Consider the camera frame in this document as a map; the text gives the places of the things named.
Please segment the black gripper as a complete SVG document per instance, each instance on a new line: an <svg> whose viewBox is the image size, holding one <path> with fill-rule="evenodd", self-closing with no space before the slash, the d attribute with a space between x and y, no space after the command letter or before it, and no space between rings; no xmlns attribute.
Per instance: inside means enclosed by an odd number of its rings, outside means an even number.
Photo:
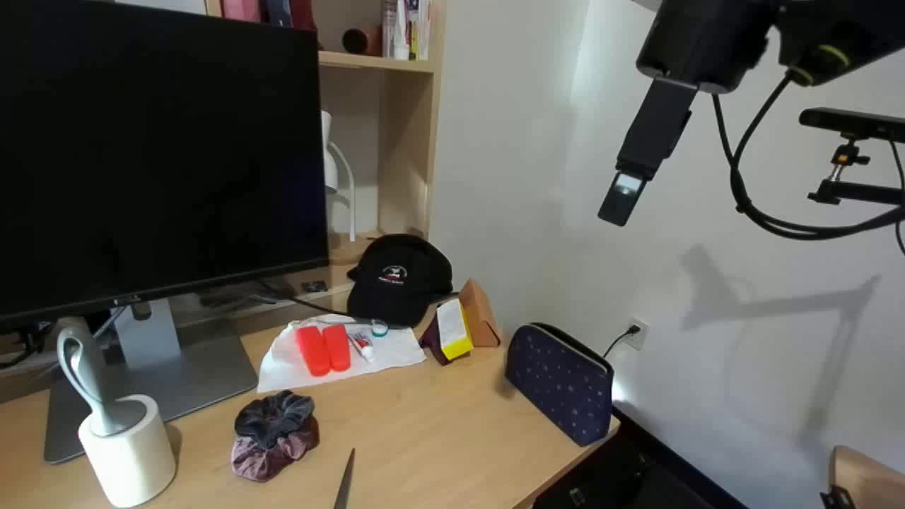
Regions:
<svg viewBox="0 0 905 509"><path fill-rule="evenodd" d="M663 160L676 149L694 107L690 87L653 83L616 153L616 173L598 211L601 221L626 227Z"/></svg>

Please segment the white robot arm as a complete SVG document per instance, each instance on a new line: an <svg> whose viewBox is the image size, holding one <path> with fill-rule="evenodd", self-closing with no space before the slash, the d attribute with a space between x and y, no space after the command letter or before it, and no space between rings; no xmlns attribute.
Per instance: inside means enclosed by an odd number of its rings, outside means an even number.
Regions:
<svg viewBox="0 0 905 509"><path fill-rule="evenodd" d="M638 67L652 77L601 217L626 227L700 94L734 94L782 30L782 66L816 87L905 45L905 0L663 0Z"/></svg>

